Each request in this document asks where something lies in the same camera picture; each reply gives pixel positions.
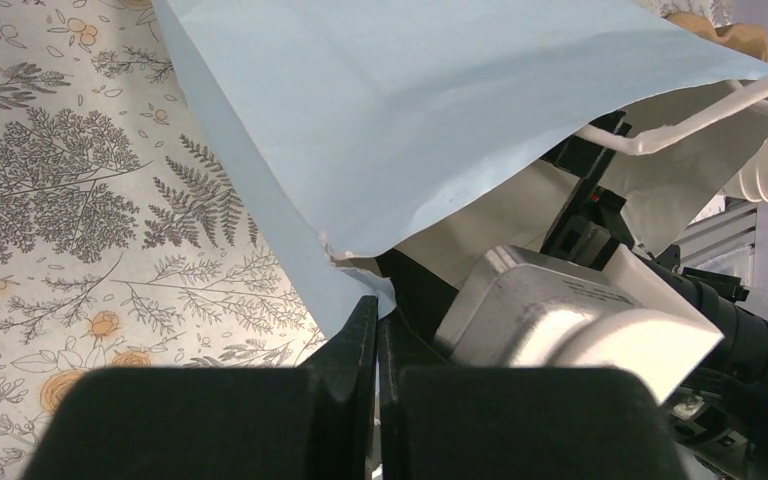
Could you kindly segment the white paper bag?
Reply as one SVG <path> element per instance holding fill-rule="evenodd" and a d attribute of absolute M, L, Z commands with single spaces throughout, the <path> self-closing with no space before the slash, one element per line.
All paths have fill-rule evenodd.
<path fill-rule="evenodd" d="M 677 125 L 768 63 L 630 1 L 157 1 L 208 146 L 324 334 L 390 284 L 348 265 L 441 221 L 474 251 L 547 230 L 565 195 L 532 164 L 623 110 Z"/>

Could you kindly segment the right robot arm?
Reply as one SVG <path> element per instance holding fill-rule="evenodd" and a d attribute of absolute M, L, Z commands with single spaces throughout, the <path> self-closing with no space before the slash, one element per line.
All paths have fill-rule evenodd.
<path fill-rule="evenodd" d="M 578 181 L 541 253 L 602 270 L 632 245 L 625 198 L 599 184 L 614 155 L 574 136 L 542 155 Z M 640 259 L 724 336 L 667 403 L 674 439 L 718 479 L 768 479 L 768 321 L 738 306 L 748 291 L 735 277 Z"/>

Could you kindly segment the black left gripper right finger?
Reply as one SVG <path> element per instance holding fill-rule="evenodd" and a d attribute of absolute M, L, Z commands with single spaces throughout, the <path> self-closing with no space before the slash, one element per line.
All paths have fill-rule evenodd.
<path fill-rule="evenodd" d="M 682 479 L 650 392 L 610 368 L 456 366 L 377 326 L 387 479 Z"/>

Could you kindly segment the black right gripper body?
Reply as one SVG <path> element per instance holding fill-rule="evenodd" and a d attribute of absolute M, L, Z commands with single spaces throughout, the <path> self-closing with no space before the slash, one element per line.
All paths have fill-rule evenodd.
<path fill-rule="evenodd" d="M 541 159 L 576 177 L 576 183 L 547 231 L 540 253 L 601 271 L 621 245 L 634 246 L 621 211 L 626 199 L 600 185 L 616 152 L 570 136 Z"/>

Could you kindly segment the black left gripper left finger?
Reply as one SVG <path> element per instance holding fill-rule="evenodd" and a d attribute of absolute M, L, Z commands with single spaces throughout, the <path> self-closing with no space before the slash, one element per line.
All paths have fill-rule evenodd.
<path fill-rule="evenodd" d="M 115 367 L 69 390 L 27 479 L 368 479 L 378 302 L 294 368 Z"/>

